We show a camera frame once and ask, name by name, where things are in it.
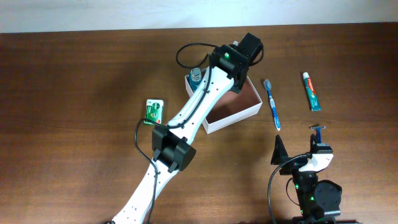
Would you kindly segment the teal mouthwash bottle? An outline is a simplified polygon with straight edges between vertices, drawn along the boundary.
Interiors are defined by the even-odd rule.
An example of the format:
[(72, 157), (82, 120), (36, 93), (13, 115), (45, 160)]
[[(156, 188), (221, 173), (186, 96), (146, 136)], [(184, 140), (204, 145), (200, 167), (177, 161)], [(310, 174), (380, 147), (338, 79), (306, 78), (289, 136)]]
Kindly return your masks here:
[(189, 76), (188, 76), (188, 82), (189, 85), (192, 89), (192, 91), (196, 91), (198, 86), (201, 83), (202, 79), (202, 74), (201, 74), (201, 69), (200, 68), (193, 68), (190, 70)]

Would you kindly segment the white cardboard box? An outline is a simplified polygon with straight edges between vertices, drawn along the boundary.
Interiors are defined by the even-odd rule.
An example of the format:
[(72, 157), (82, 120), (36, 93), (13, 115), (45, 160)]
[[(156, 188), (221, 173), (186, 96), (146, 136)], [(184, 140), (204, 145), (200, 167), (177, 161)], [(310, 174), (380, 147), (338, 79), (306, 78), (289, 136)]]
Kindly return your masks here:
[(214, 105), (202, 125), (207, 134), (258, 114), (262, 100), (249, 77), (239, 94), (228, 91)]

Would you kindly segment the green white soap packet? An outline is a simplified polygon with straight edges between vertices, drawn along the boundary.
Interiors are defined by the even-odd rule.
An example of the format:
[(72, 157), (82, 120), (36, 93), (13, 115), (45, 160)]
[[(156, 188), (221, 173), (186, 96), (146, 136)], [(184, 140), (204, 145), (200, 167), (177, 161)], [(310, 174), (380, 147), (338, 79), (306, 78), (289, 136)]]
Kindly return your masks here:
[(163, 100), (147, 99), (145, 119), (156, 122), (157, 124), (161, 124), (163, 118), (163, 110)]

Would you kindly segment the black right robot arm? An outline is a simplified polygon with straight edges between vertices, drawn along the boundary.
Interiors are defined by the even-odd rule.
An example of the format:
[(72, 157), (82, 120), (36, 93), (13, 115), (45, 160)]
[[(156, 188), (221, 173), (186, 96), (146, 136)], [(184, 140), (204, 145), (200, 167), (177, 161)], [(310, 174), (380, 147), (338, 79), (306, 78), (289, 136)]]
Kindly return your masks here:
[(276, 168), (267, 186), (267, 204), (273, 223), (276, 219), (271, 207), (271, 185), (277, 173), (290, 175), (295, 185), (301, 216), (293, 217), (292, 223), (336, 223), (336, 217), (341, 214), (342, 187), (330, 180), (319, 180), (317, 176), (332, 158), (330, 145), (319, 141), (314, 134), (310, 136), (310, 150), (295, 157), (289, 157), (281, 137), (275, 137), (271, 164)]

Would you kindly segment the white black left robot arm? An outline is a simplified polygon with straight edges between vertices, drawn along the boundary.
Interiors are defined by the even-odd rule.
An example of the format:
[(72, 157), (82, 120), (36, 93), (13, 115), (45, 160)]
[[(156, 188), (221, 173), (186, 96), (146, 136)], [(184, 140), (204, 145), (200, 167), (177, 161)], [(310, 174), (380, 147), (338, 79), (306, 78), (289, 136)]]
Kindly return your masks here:
[(155, 123), (152, 131), (153, 157), (127, 204), (111, 219), (114, 224), (147, 223), (161, 191), (196, 154), (192, 142), (202, 122), (221, 97), (239, 93), (249, 68), (264, 56), (259, 38), (247, 33), (237, 44), (215, 46), (204, 60), (208, 66), (197, 89), (184, 107), (166, 124)]

